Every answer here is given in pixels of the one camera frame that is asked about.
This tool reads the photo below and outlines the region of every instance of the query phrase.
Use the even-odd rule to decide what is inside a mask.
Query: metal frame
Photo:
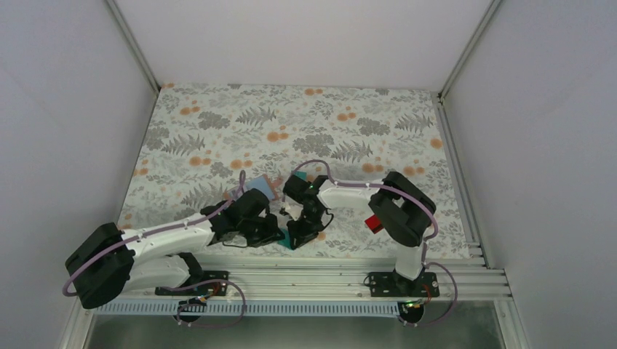
[[[494,303],[506,349],[529,349],[514,301],[496,300]]]
[[[454,191],[458,203],[458,210],[461,213],[461,220],[463,221],[463,229],[465,230],[466,236],[470,238],[471,241],[479,244],[479,247],[482,249],[482,256],[484,256],[486,260],[486,266],[487,268],[491,268],[494,265],[493,255],[491,254],[490,246],[482,239],[482,231],[479,227],[478,219],[471,201],[470,189],[465,180],[465,174],[461,166],[458,149],[454,143],[450,122],[447,119],[445,107],[442,103],[443,99],[439,98],[439,94],[436,92],[431,93],[431,98],[437,115],[439,130],[442,134],[442,140],[445,144],[446,159],[452,171],[451,177],[455,188]]]
[[[82,349],[86,345],[90,327],[92,325],[92,311],[81,307],[78,300],[73,302],[68,323],[64,328],[59,349]]]
[[[141,70],[144,78],[146,78],[146,81],[148,81],[148,84],[150,85],[150,88],[152,88],[152,91],[154,91],[156,96],[158,96],[161,87],[156,82],[156,79],[154,78],[154,73],[152,72],[152,69],[150,69],[148,61],[141,52],[141,49],[139,48],[139,45],[135,40],[135,37],[133,36],[127,24],[127,21],[124,20],[124,16],[122,16],[122,12],[120,11],[118,4],[116,3],[116,0],[105,0],[105,3],[107,4],[107,8],[109,9],[112,18],[118,25],[118,29],[123,35],[127,47],[130,49],[133,57],[135,58],[135,61],[139,65],[139,69]]]
[[[444,264],[454,275],[458,285],[458,299],[464,300],[510,300],[511,291],[503,270],[485,267],[482,250],[476,245],[471,250],[477,253],[467,260],[436,260]],[[287,257],[235,257],[197,255],[202,267],[207,270],[227,270],[229,280],[236,283],[247,299],[252,301],[288,302],[386,302],[410,301],[408,297],[371,298],[370,289],[364,285],[371,271],[392,271],[395,260],[390,258],[287,258]],[[451,301],[453,285],[447,274],[434,267],[442,293],[434,301]],[[183,300],[186,297],[171,296],[168,299]],[[161,299],[152,289],[123,294],[123,300]],[[225,297],[229,301],[241,298],[233,290]]]
[[[494,15],[497,9],[499,8],[499,5],[501,5],[501,2],[502,0],[492,0],[491,3],[488,5],[486,12],[482,16],[482,19],[480,20],[480,23],[478,24],[473,35],[471,35],[469,42],[467,42],[467,45],[465,46],[463,53],[461,53],[461,56],[456,61],[456,64],[454,65],[454,69],[452,69],[452,72],[450,72],[450,75],[445,81],[442,91],[439,94],[439,96],[442,99],[445,98],[447,94],[450,92],[450,89],[452,88],[452,85],[454,85],[454,82],[456,81],[458,74],[461,72],[461,70],[465,66],[465,63],[467,62],[467,59],[469,59],[469,56],[476,48],[476,45],[480,37],[482,37],[482,34],[484,34],[484,32],[486,31],[488,25],[490,24],[490,21],[494,18]]]

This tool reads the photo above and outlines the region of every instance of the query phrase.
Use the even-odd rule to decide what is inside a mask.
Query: white panel
[[[490,0],[119,0],[159,83],[440,90]]]
[[[103,1],[0,7],[0,348],[54,348],[65,259],[117,219],[154,95]]]
[[[504,1],[447,97],[533,348],[613,348],[617,2]]]

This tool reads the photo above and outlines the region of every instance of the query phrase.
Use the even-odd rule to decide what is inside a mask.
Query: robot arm
[[[268,198],[259,190],[248,190],[211,215],[225,203],[152,228],[119,230],[113,223],[101,225],[65,262],[71,277],[82,269],[73,280],[81,304],[91,309],[129,290],[201,281],[202,269],[192,253],[229,241],[239,233],[246,237],[248,246],[284,238],[276,226],[276,216],[269,213]],[[91,261],[110,248],[109,253]]]
[[[434,202],[398,172],[388,173],[383,180],[345,182],[345,185],[331,182],[327,176],[318,176],[313,182],[292,176],[285,183],[283,193],[302,206],[301,216],[287,224],[292,249],[317,237],[319,231],[325,228],[322,215],[327,210],[370,207],[377,218],[378,227],[385,228],[397,243],[395,272],[406,279],[415,280],[423,269],[423,235],[431,221],[416,204],[408,200],[398,205],[395,201],[401,196],[380,188],[383,186],[409,194],[435,213]]]

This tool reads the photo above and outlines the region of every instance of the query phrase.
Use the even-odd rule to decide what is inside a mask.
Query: table surface
[[[280,195],[290,171],[322,159],[341,180],[406,175],[437,205],[440,234],[429,258],[469,258],[437,117],[427,91],[274,85],[166,84],[156,103],[119,225],[147,228],[216,204],[247,178],[268,175]],[[311,179],[322,165],[303,171]],[[278,212],[280,200],[272,201]],[[283,257],[394,257],[387,232],[373,235],[370,210],[335,209],[332,224],[292,251],[278,244],[208,254]],[[284,227],[286,218],[279,219]]]

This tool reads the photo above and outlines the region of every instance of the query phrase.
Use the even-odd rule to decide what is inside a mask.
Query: light blue object
[[[249,181],[247,184],[244,185],[244,187],[246,188],[246,190],[257,189],[262,192],[263,195],[267,196],[268,200],[274,200],[274,193],[272,193],[272,189],[270,188],[270,185],[268,184],[268,181],[264,176],[260,176],[255,178],[254,180]]]

